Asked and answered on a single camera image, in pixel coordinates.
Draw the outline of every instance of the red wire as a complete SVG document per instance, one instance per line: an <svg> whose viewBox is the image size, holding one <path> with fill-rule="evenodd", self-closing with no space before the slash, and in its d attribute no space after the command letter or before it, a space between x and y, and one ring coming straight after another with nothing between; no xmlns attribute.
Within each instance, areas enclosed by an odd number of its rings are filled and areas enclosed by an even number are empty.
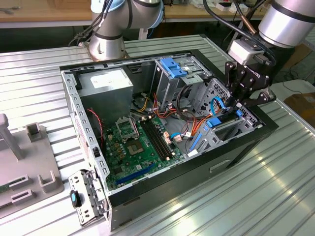
<svg viewBox="0 0 315 236"><path fill-rule="evenodd" d="M100 137L101 145L100 145L100 147L103 148L103 127L102 127L102 121L100 120L100 118L98 117L98 115L94 111L92 111L90 109L88 109L88 111L91 112L98 120L98 123L99 123L99 126L100 126L100 134L101 134L101 137Z"/></svg>

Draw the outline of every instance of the motherboard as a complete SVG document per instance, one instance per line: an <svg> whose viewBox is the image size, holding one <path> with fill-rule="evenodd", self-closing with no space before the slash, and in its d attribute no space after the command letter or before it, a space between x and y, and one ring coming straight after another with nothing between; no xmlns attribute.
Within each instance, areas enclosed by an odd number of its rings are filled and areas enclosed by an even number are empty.
<svg viewBox="0 0 315 236"><path fill-rule="evenodd" d="M158 117L139 121L124 118L105 132L106 163L110 169L106 179L109 190L184 159L175 144L165 141L167 132Z"/></svg>

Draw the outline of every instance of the green motherboard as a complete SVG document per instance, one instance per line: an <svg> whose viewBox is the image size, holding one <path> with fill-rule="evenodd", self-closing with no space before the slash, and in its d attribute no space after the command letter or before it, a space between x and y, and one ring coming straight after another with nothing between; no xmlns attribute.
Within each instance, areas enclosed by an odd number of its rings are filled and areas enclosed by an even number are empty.
<svg viewBox="0 0 315 236"><path fill-rule="evenodd" d="M151 129L149 134L148 129L140 121L131 121L133 127L128 127L128 123L124 122L122 126L117 124L106 130L106 163L110 170L106 182L109 190L117 189L184 159L175 145L168 145L164 141L165 128L159 118L154 117L148 122L155 129ZM127 140L122 138L122 135L128 135L133 131L137 132L137 138ZM170 158L163 158L159 147L153 145L150 139L153 134L159 135L160 142L163 140L168 153L171 153Z"/></svg>

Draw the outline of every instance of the gray plastic stand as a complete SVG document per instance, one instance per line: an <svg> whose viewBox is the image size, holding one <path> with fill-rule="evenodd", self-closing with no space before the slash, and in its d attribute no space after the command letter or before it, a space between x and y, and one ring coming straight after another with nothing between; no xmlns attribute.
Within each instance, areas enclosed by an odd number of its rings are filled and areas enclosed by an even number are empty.
<svg viewBox="0 0 315 236"><path fill-rule="evenodd" d="M46 129L38 123L11 134L0 114L0 218L63 191Z"/></svg>

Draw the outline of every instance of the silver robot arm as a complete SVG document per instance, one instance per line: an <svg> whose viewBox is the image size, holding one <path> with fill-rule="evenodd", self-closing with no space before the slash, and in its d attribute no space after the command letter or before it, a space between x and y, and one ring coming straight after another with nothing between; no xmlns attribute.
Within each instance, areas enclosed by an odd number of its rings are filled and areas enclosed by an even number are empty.
<svg viewBox="0 0 315 236"><path fill-rule="evenodd" d="M102 14L105 1L92 0L93 20ZM89 43L93 60L123 58L126 54L123 31L155 28L162 21L164 8L162 0L111 0L107 7L108 13L103 13Z"/></svg>

